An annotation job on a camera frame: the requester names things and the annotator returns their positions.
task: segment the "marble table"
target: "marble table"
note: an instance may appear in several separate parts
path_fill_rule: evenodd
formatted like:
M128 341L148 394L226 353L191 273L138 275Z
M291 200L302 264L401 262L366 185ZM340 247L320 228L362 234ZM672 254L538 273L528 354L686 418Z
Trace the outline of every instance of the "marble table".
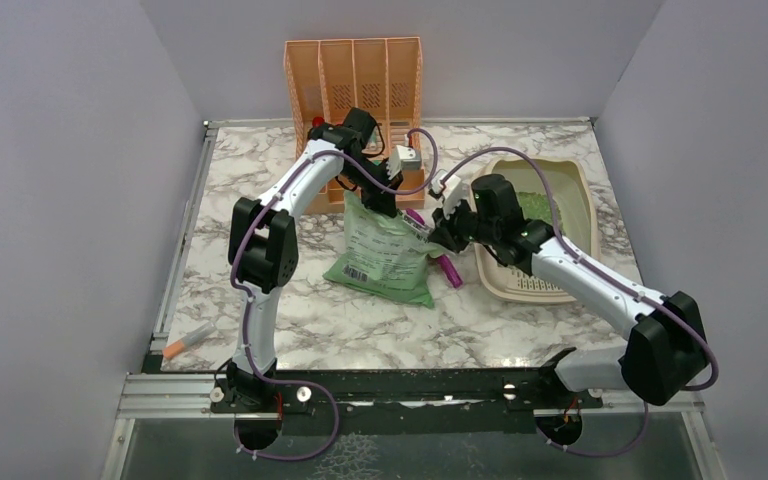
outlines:
M574 158L586 172L601 233L601 261L640 280L593 129L557 124L430 125L443 168L488 146L529 155ZM218 331L171 361L165 371L211 370L234 352L241 297L228 282L231 210L255 197L295 161L293 129L233 127L218 132L195 232L173 314L169 342L206 321ZM423 158L430 149L423 143ZM470 178L491 155L459 172ZM428 199L426 207L433 207ZM472 248L453 257L464 286L452 289L432 267L436 308L405 306L329 283L322 274L344 251L341 214L297 220L300 263L284 288L275 344L281 369L394 369L537 366L567 346L620 344L607 322L579 303L536 306L503 302L482 287Z

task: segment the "gray wall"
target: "gray wall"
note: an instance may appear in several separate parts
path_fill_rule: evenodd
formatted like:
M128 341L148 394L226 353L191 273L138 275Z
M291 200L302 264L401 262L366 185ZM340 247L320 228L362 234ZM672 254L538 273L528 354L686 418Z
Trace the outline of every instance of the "gray wall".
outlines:
M730 478L768 478L768 1L667 0L596 132L644 280L701 305Z
M662 0L142 0L205 118L289 117L284 41L419 35L425 116L595 116Z
M136 0L0 2L0 479L98 478L200 131Z

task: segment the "purple marker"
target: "purple marker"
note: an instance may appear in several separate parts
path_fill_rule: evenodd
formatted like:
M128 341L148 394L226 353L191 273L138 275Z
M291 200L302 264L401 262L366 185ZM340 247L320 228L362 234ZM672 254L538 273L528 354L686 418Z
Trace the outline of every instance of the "purple marker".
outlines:
M425 220L422 219L422 215L418 214L416 210L412 208L406 208L405 213L412 219L419 222L420 225L425 225ZM449 279L449 283L452 284L452 287L460 288L461 285L463 285L463 280L461 280L461 276L458 275L458 269L455 268L455 264L449 260L449 257L446 255L440 255L437 257L437 265L440 265L440 268L443 269L443 273L446 274L446 278Z

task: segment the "robotic arm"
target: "robotic arm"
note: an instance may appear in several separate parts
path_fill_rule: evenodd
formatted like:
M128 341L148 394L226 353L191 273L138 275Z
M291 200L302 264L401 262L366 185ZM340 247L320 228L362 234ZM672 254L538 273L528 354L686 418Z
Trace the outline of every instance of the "robotic arm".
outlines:
M363 154L376 125L371 115L352 109L342 125L311 129L305 151L278 184L257 199L241 198L234 206L228 261L232 284L245 292L246 305L226 379L238 404L261 408L264 399L271 398L267 383L307 384L326 392L309 382L275 379L273 337L278 300L298 264L295 218L331 178L342 174L360 186L367 208L391 217L398 214L393 193L402 182L400 155L375 164ZM504 147L479 154L489 151L507 151L527 159ZM628 341L625 347L566 349L539 368L539 386L530 388L539 388L539 395L549 398L568 398L588 389L628 389L655 405L667 403L681 389L694 389L688 383L713 356L705 343L698 306L690 296L682 292L666 296L638 285L584 254L557 228L524 218L513 186L501 175L484 175L472 182L476 206L472 211L466 186L452 175L459 167L436 174L432 169L430 192L442 201L442 207L433 214L435 226L429 241L454 252L480 243L501 265L518 268L572 294ZM709 386L715 377L713 368L712 379L700 388ZM337 404L326 395L337 415Z

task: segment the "green bag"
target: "green bag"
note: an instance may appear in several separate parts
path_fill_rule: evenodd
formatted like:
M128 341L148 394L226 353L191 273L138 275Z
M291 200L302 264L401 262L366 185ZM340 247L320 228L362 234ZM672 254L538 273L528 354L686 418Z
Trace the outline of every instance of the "green bag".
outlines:
M367 210L348 191L343 198L346 253L323 277L396 302L434 308L426 256L439 257L443 247L429 243L427 230L415 222L408 225L402 215L390 218Z

